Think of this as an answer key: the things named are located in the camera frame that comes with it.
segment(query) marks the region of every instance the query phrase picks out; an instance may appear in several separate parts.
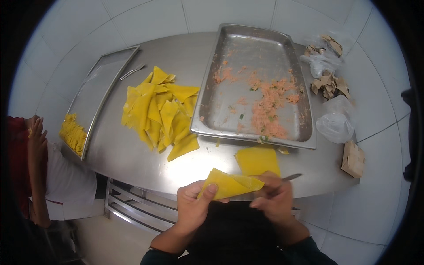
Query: stainless steel tray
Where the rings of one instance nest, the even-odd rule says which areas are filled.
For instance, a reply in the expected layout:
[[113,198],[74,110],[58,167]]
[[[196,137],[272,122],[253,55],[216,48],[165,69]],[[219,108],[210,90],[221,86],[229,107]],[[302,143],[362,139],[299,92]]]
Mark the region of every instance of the stainless steel tray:
[[76,113],[76,122],[87,131],[87,138],[80,157],[82,161],[85,160],[87,154],[93,127],[112,87],[139,48],[139,45],[132,46],[102,55],[88,72],[72,100],[68,114]]
[[[224,67],[232,68],[233,79],[217,84],[215,73]],[[260,89],[250,91],[246,81],[254,70],[257,71],[258,77],[262,76],[269,82],[272,79],[282,78],[290,80],[290,70],[297,87],[295,93],[300,95],[297,104],[287,103],[284,108],[278,108],[277,111],[279,124],[287,131],[287,139],[272,137],[268,143],[316,149],[310,92],[305,86],[290,36],[245,25],[220,25],[194,110],[191,132],[221,138],[259,141],[261,135],[251,127],[251,118],[252,105],[262,98],[262,93]],[[247,105],[237,104],[240,97],[245,98],[244,102]]]

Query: person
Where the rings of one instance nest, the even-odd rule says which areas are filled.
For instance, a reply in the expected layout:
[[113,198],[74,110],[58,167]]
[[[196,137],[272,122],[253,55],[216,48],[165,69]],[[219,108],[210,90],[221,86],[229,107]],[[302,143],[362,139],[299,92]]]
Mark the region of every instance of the person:
[[197,199],[204,180],[179,188],[177,222],[153,239],[140,265],[336,264],[291,214],[290,182],[272,172],[257,178],[265,185],[250,203],[211,202],[215,184]]
[[9,173],[18,206],[27,219],[47,228],[46,200],[92,204],[96,174],[66,160],[60,144],[47,140],[43,118],[7,117]]

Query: yellow dough sheet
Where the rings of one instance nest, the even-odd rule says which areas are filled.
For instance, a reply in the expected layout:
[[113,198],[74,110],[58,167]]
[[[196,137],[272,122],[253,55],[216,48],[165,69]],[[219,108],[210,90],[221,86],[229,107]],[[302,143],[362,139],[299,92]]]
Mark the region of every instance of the yellow dough sheet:
[[173,145],[168,161],[199,149],[190,122],[199,87],[173,84],[175,75],[155,66],[137,87],[129,86],[121,124],[134,129],[151,151]]
[[272,145],[263,144],[239,150],[235,155],[244,176],[261,175],[271,171],[281,177],[277,154]]
[[83,127],[79,126],[75,122],[76,117],[76,113],[65,115],[65,121],[62,123],[59,136],[72,150],[74,150],[79,156],[82,156],[82,150],[84,149],[87,133],[84,132]]
[[264,183],[258,179],[249,176],[227,174],[213,168],[209,173],[198,198],[202,195],[203,191],[209,184],[216,184],[218,186],[218,192],[215,194],[215,197],[213,198],[214,200],[230,198],[240,194],[257,191],[262,189],[264,185]]

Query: stainless steel table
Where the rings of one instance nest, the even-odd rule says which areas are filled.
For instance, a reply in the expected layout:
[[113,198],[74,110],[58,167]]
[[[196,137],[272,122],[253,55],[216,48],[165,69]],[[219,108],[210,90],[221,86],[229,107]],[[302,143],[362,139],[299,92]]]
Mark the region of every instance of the stainless steel table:
[[[181,186],[206,179],[213,167],[227,173],[241,173],[234,154],[255,143],[220,139],[219,147],[215,147],[216,138],[199,136],[200,149],[168,162],[171,147],[162,154],[150,152],[134,130],[120,124],[127,86],[139,85],[155,65],[166,73],[175,74],[176,84],[200,86],[215,35],[215,32],[184,34],[141,44],[142,51],[123,72],[141,62],[146,67],[117,82],[93,131],[86,157],[93,170],[145,190],[169,194],[176,194]],[[295,48],[298,56],[304,51],[304,46],[295,45]],[[301,62],[301,66],[308,86],[313,81],[309,65]],[[314,120],[321,116],[323,102],[321,95],[312,94]],[[288,155],[278,153],[277,156],[283,177],[303,174],[292,180],[295,198],[341,190],[359,183],[359,179],[340,169],[343,145],[329,142],[320,133],[317,133],[316,150],[289,148],[289,151]]]

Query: dark shirt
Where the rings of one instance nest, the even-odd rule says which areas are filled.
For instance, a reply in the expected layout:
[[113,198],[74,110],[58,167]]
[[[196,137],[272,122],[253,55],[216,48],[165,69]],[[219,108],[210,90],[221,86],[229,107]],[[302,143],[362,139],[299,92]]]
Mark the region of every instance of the dark shirt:
[[220,256],[217,261],[211,256],[215,255],[211,251],[206,257],[191,256],[190,254],[178,258],[176,255],[163,252],[157,249],[149,249],[144,255],[140,265],[173,265],[173,264],[293,264],[293,265],[337,265],[327,255],[322,253],[315,244],[312,237],[307,237],[301,242],[278,250],[274,254],[261,255],[250,253],[240,256],[227,253]]
[[140,265],[336,264],[311,237],[284,248],[278,243],[274,226],[261,211],[249,208],[249,202],[211,202],[205,222],[187,246],[188,255],[178,258],[151,249]]

